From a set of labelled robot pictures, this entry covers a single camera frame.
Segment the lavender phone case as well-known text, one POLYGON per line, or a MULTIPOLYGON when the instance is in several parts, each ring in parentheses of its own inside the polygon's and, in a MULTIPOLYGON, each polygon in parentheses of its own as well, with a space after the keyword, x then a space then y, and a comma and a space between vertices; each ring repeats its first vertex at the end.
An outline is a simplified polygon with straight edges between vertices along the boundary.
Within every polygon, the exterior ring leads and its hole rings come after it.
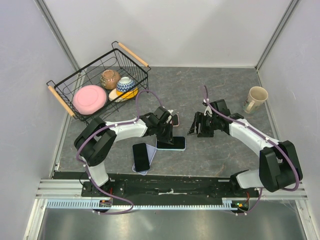
MULTIPOLYGON (((153 161, 153 159, 154 159, 154 156, 155 156, 155 154, 156 154, 157 149, 156 149, 154 146, 149 145, 149 144, 146 144, 146 147, 147 147, 149 165, 150 165, 150 169, 151 169, 151 164, 152 164, 152 161, 153 161)), ((135 173, 138 173, 138 174, 140 174, 140 175, 145 176, 145 175, 148 173, 149 170, 147 170, 147 171, 142 171, 142 172, 136 172, 136 171, 135 171, 135 162, 133 163, 132 171, 135 172, 135 173)))

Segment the blue edged black phone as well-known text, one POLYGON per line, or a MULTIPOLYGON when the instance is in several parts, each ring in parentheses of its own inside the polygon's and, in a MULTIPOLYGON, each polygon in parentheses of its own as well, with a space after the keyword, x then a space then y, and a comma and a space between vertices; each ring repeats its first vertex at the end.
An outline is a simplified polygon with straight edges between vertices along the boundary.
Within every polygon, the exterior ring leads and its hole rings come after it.
POLYGON ((132 146, 134 167, 136 172, 144 172, 150 169, 147 145, 139 143, 132 146))

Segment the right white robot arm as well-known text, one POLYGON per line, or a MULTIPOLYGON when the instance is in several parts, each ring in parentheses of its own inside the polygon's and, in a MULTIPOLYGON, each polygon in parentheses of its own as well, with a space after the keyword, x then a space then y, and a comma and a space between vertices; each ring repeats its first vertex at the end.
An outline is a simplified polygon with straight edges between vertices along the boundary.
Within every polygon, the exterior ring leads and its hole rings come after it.
POLYGON ((229 191, 242 196, 249 188, 295 191, 303 179, 296 148, 289 140, 279 141, 253 127, 239 113, 232 114, 224 99, 208 103, 204 112, 197 111, 188 131, 199 138, 212 138, 220 130, 251 149, 259 160, 258 169, 244 170, 230 176, 229 191))

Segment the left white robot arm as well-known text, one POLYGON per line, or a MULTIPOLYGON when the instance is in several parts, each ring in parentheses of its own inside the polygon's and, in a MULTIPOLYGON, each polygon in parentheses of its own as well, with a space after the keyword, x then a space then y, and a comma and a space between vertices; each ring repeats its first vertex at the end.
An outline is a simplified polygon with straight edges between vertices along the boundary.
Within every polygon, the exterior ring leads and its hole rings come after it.
POLYGON ((92 191, 99 197, 110 191, 109 176, 105 169, 105 159, 113 144, 130 139, 155 135, 160 142, 173 143, 172 110, 163 106, 155 112, 139 115, 126 121, 104 121, 93 119, 75 139, 76 158, 84 164, 89 179, 93 181, 92 191))

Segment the blue patterned bowl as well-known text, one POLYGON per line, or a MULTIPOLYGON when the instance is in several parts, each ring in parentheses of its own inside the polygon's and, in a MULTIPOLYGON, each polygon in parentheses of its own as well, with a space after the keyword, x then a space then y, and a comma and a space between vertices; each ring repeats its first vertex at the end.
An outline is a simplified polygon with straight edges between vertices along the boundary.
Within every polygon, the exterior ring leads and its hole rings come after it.
POLYGON ((135 82, 131 78, 124 76, 117 82, 117 94, 122 95, 123 93, 127 93, 128 91, 132 90, 134 86, 135 82))

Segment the cream mug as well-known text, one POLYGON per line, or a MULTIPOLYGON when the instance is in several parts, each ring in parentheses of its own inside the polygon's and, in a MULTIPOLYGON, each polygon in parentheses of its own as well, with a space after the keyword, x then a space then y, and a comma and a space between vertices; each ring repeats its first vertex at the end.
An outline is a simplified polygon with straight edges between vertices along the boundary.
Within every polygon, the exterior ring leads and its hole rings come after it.
POLYGON ((253 86, 247 95, 243 104, 243 110, 247 114, 257 111, 263 103, 268 99, 268 92, 260 86, 253 86))

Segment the brown ceramic bowl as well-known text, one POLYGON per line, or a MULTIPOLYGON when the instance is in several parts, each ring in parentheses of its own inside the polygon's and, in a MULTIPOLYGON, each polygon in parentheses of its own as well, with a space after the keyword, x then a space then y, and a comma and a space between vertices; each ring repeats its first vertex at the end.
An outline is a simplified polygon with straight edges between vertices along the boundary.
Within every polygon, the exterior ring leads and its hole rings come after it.
POLYGON ((112 69, 105 70, 100 77, 100 83, 106 90, 113 90, 117 87, 121 75, 112 69))

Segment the pink plate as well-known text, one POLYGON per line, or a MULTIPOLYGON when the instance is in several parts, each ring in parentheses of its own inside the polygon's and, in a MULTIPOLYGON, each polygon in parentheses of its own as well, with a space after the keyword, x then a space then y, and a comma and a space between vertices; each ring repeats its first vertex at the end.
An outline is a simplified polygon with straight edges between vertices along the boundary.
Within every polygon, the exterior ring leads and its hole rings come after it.
POLYGON ((102 87, 87 85, 75 93, 72 103, 81 115, 92 115, 105 105, 107 98, 102 87))

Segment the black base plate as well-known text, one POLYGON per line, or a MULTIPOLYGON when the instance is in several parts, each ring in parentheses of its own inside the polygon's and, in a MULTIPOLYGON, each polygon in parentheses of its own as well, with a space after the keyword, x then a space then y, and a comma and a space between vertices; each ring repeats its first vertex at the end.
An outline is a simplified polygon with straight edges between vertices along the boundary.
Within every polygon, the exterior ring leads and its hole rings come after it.
POLYGON ((223 198, 257 198, 254 188, 236 189, 229 178, 109 174, 101 189, 134 205, 221 204, 223 198))

